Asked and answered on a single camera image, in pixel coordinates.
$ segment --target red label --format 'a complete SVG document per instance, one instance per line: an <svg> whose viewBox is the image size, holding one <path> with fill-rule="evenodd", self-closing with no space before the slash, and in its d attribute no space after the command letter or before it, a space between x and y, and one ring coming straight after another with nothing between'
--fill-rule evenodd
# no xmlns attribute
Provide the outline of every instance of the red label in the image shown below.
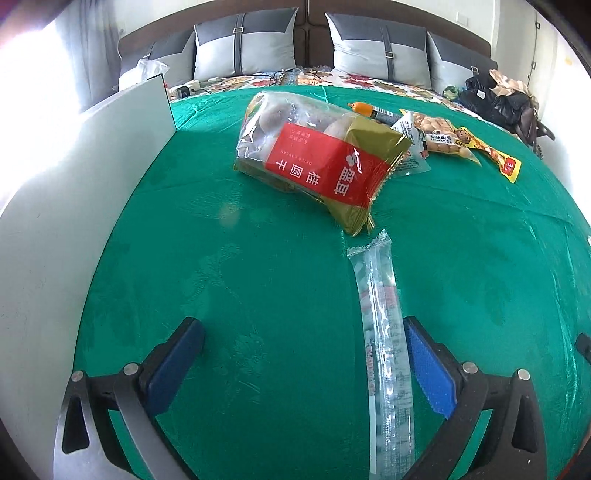
<svg viewBox="0 0 591 480"><path fill-rule="evenodd" d="M505 175L511 175L513 170L515 169L515 159L511 157L507 157L505 160L505 164L503 165L503 173Z"/></svg>
<svg viewBox="0 0 591 480"><path fill-rule="evenodd" d="M281 129L265 168L324 197L365 208L388 172L375 155L294 124Z"/></svg>

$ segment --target pillow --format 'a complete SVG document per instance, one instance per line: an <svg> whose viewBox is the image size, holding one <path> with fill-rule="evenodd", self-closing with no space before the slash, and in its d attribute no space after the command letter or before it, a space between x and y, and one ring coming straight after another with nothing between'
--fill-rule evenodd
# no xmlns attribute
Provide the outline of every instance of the pillow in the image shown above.
<svg viewBox="0 0 591 480"><path fill-rule="evenodd" d="M193 79L193 58L195 55L195 32L193 29L174 33L146 48L121 58L121 78L133 75L139 59L159 60L168 66L164 81L168 87L182 85Z"/></svg>
<svg viewBox="0 0 591 480"><path fill-rule="evenodd" d="M475 73L496 70L496 62L446 38L427 32L431 85L437 93L445 87L466 87Z"/></svg>
<svg viewBox="0 0 591 480"><path fill-rule="evenodd" d="M195 25L195 80L294 69L297 8L259 10Z"/></svg>
<svg viewBox="0 0 591 480"><path fill-rule="evenodd" d="M356 15L326 18L336 70L431 88L423 27Z"/></svg>

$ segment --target clothing pile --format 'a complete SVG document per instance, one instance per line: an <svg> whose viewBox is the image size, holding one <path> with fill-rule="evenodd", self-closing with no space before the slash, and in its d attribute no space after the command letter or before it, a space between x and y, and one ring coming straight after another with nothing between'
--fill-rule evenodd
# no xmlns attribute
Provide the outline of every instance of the clothing pile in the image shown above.
<svg viewBox="0 0 591 480"><path fill-rule="evenodd" d="M458 101L535 146L538 101L522 81L511 80L497 70L477 73L466 80L466 90L459 93Z"/></svg>

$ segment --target white board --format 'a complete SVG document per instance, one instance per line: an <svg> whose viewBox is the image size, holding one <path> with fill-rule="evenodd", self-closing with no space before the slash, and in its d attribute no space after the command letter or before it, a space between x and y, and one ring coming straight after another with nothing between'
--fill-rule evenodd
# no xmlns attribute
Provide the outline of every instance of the white board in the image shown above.
<svg viewBox="0 0 591 480"><path fill-rule="evenodd" d="M117 93L83 114L69 152L1 213L0 419L42 480L53 477L57 416L96 266L174 132L162 77Z"/></svg>

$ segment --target blue gripper pad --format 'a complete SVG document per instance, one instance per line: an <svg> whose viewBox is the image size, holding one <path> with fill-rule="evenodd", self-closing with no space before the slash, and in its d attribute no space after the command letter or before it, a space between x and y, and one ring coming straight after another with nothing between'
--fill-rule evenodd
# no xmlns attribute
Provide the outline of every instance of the blue gripper pad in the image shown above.
<svg viewBox="0 0 591 480"><path fill-rule="evenodd" d="M435 352L411 324L407 327L408 358L414 375L434 412L446 419L456 408L456 386Z"/></svg>
<svg viewBox="0 0 591 480"><path fill-rule="evenodd" d="M148 415L155 417L168 410L195 357L201 353L204 340L203 325L192 319L146 386L144 408Z"/></svg>

